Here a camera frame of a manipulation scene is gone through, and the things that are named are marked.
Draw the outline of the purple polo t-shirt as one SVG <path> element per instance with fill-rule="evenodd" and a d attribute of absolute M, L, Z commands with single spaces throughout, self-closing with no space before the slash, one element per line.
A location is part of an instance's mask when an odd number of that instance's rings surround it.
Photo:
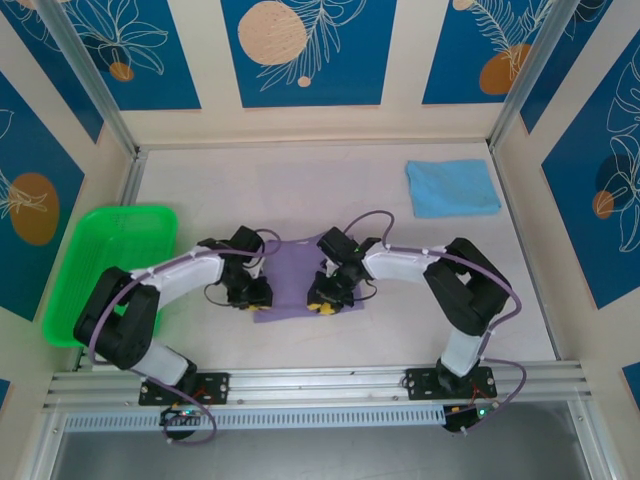
<path fill-rule="evenodd" d="M 263 273 L 273 292 L 272 306 L 253 313 L 255 324 L 320 316 L 319 311 L 308 308 L 307 296 L 326 259 L 317 247 L 323 235 L 283 241 L 280 249 L 265 260 Z"/>

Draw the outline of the green plastic basket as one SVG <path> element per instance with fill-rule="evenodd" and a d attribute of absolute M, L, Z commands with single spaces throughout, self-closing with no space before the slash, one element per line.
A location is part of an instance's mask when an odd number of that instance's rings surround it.
<path fill-rule="evenodd" d="M 173 256 L 179 220 L 161 205 L 101 207 L 77 223 L 42 321 L 46 341 L 74 348 L 73 329 L 100 275 L 149 267 Z"/>

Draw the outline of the folded light blue t-shirt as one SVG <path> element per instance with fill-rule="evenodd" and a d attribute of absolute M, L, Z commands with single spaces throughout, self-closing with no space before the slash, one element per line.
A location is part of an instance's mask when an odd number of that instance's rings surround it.
<path fill-rule="evenodd" d="M 483 160 L 411 160 L 406 164 L 405 173 L 416 218 L 486 216 L 497 214 L 501 209 Z"/>

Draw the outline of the aluminium mounting rail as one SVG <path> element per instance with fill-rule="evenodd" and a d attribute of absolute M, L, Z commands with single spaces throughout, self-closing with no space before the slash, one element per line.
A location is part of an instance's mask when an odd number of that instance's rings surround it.
<path fill-rule="evenodd" d="M 518 401 L 556 401 L 591 396 L 577 361 L 528 362 Z M 406 368 L 345 367 L 235 369 L 230 372 L 231 407 L 388 406 L 407 404 L 401 382 Z M 58 372 L 49 384 L 46 410 L 120 410 L 138 405 L 141 379 L 116 371 Z"/>

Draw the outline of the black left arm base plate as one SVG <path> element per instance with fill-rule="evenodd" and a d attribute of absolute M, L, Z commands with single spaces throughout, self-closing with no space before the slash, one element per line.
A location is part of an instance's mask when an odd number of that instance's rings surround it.
<path fill-rule="evenodd" d="M 205 406 L 225 405 L 229 392 L 229 380 L 230 374 L 226 372 L 188 374 L 185 380 L 181 380 L 175 386 L 175 389 Z M 149 380 L 142 383 L 138 397 L 140 406 L 172 406 L 189 403 L 190 400 Z"/>

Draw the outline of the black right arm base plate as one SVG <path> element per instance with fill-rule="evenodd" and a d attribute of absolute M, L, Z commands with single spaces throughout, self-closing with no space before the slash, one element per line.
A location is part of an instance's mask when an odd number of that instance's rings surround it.
<path fill-rule="evenodd" d="M 463 377 L 457 377 L 444 367 L 410 368 L 405 371 L 404 386 L 410 400 L 497 397 L 493 371 L 486 366 L 476 366 Z"/>

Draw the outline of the blue floral wall panel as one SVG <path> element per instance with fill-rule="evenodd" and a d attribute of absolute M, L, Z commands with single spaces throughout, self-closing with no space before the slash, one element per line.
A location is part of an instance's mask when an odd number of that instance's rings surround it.
<path fill-rule="evenodd" d="M 245 109 L 377 106 L 397 0 L 221 0 Z"/>
<path fill-rule="evenodd" d="M 542 164 L 597 308 L 640 287 L 640 41 Z"/>
<path fill-rule="evenodd" d="M 0 307 L 35 319 L 83 181 L 0 72 Z"/>
<path fill-rule="evenodd" d="M 68 0 L 62 8 L 120 110 L 201 108 L 168 0 Z"/>
<path fill-rule="evenodd" d="M 422 103 L 499 103 L 555 0 L 450 0 Z"/>

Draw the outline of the aluminium frame post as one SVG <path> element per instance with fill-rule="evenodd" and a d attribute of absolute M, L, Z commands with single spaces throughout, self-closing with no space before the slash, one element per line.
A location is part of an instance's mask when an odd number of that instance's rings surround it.
<path fill-rule="evenodd" d="M 506 138 L 512 123 L 528 98 L 578 3 L 579 0 L 554 0 L 551 5 L 549 16 L 542 24 L 525 63 L 507 94 L 497 120 L 487 137 L 488 149 L 492 155 Z"/>
<path fill-rule="evenodd" d="M 62 6 L 56 0 L 33 0 L 33 2 L 65 60 L 111 129 L 117 143 L 132 160 L 135 160 L 138 157 L 139 146 Z"/>

